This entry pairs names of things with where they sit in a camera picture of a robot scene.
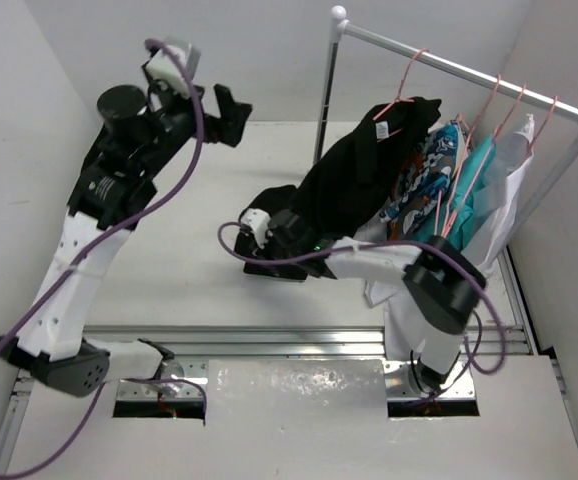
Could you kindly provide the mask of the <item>black shirt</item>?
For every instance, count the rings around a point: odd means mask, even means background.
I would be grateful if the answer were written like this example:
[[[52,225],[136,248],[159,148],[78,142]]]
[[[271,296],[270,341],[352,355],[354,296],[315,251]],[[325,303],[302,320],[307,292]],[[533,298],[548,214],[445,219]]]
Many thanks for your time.
[[[235,252],[262,260],[311,253],[352,237],[385,204],[405,160],[440,118],[440,99],[413,97],[373,106],[297,186],[262,190],[248,205],[280,229],[263,248],[239,233]]]

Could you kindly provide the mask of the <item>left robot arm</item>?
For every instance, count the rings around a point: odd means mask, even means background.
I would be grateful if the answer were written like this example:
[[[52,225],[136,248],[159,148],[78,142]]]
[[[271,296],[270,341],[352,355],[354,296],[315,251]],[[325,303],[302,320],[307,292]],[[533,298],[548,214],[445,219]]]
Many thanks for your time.
[[[235,147],[253,107],[217,84],[216,116],[196,112],[192,100],[165,81],[147,90],[118,85],[103,92],[103,126],[67,202],[52,263],[25,325],[0,336],[0,358],[33,379],[73,397],[116,380],[163,381],[174,355],[149,340],[86,339],[90,308],[115,256],[157,193],[154,179],[204,128],[207,143]]]

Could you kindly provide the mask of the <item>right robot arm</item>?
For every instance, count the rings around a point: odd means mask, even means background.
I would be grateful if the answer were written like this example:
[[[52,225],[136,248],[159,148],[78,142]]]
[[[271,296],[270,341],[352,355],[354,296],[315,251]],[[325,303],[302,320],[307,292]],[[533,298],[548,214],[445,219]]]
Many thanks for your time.
[[[241,258],[278,276],[293,267],[314,278],[360,279],[403,294],[406,312],[422,323],[411,342],[410,377],[416,390],[437,393],[460,355],[469,318],[484,298],[486,279],[445,238],[370,243],[351,237],[317,237],[288,210],[275,216],[246,209],[239,228],[247,245]]]

